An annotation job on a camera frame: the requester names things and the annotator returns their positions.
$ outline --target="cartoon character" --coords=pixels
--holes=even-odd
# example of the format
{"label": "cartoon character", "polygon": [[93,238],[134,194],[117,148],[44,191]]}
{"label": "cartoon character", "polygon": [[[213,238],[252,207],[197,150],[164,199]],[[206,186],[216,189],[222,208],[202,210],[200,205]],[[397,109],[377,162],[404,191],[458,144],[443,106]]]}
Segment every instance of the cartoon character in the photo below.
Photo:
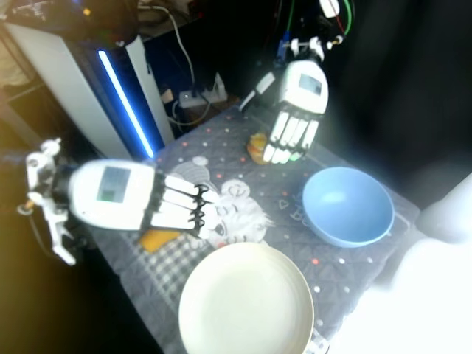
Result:
{"label": "cartoon character", "polygon": [[[205,167],[208,160],[197,156],[191,162],[184,162],[171,171],[170,175],[183,178],[195,184],[205,184],[218,191],[209,180]],[[262,243],[271,220],[260,205],[250,197],[249,186],[241,180],[231,179],[221,186],[221,196],[217,203],[204,207],[205,226],[201,239],[191,238],[193,248],[209,243],[219,248],[230,243]]]}

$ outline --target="white plate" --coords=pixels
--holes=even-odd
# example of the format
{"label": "white plate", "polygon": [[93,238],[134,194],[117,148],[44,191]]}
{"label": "white plate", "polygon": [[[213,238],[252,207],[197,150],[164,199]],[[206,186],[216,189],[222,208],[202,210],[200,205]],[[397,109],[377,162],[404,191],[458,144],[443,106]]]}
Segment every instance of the white plate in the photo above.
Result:
{"label": "white plate", "polygon": [[310,289],[283,253],[236,243],[211,253],[185,284],[178,321],[189,354],[303,354]]}

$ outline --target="glowing blue light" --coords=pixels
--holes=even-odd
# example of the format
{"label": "glowing blue light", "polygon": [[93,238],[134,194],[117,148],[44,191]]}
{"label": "glowing blue light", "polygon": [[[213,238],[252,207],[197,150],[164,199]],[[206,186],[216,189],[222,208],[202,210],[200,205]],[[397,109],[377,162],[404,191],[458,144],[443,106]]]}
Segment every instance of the glowing blue light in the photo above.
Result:
{"label": "glowing blue light", "polygon": [[119,99],[121,100],[123,106],[125,107],[126,113],[128,113],[128,116],[130,117],[130,121],[133,124],[134,129],[136,130],[139,139],[141,140],[142,146],[145,148],[146,153],[150,158],[154,157],[153,149],[150,146],[149,141],[146,138],[146,135],[144,131],[142,130],[141,125],[139,124],[139,121],[136,118],[136,115],[133,112],[133,109],[131,108],[130,103],[128,102],[128,98],[126,98],[125,92],[123,91],[123,88],[121,87],[121,84],[118,81],[118,77],[115,74],[113,67],[111,66],[111,63],[110,63],[110,60],[108,59],[107,54],[104,51],[99,50],[98,55],[100,56],[100,60],[102,61],[103,66],[105,67],[105,70],[108,73],[108,76],[110,77],[110,80],[113,83],[113,86],[118,93]]}

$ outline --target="table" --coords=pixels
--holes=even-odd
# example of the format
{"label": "table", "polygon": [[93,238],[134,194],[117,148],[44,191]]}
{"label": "table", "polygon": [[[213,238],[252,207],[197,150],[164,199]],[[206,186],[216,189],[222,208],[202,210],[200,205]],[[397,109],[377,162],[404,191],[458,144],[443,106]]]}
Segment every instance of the table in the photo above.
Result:
{"label": "table", "polygon": [[395,205],[395,222],[384,239],[358,249],[325,243],[306,227],[302,186],[322,168],[349,164],[315,144],[297,162],[256,165],[246,152],[246,143],[251,134],[269,131],[272,119],[267,111],[243,116],[230,108],[159,152],[157,161],[166,173],[208,184],[223,195],[222,227],[209,242],[181,235],[149,254],[138,244],[138,232],[90,228],[166,354],[185,353],[178,331],[178,302],[194,267],[221,244],[243,240],[267,243],[302,271],[316,311],[306,353],[325,353],[343,318],[355,308],[419,214],[415,205],[387,188]]}

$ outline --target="gray screen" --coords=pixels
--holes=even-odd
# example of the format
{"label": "gray screen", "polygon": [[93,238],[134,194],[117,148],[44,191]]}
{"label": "gray screen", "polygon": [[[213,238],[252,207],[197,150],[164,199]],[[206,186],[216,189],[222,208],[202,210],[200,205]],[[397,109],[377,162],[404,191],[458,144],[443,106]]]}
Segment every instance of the gray screen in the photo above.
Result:
{"label": "gray screen", "polygon": [[131,171],[126,168],[107,167],[98,189],[98,201],[122,203]]}
{"label": "gray screen", "polygon": [[314,94],[317,94],[318,96],[322,94],[322,83],[320,83],[314,77],[302,74],[302,76],[300,77],[299,86],[302,89],[305,89],[310,92],[313,92]]}

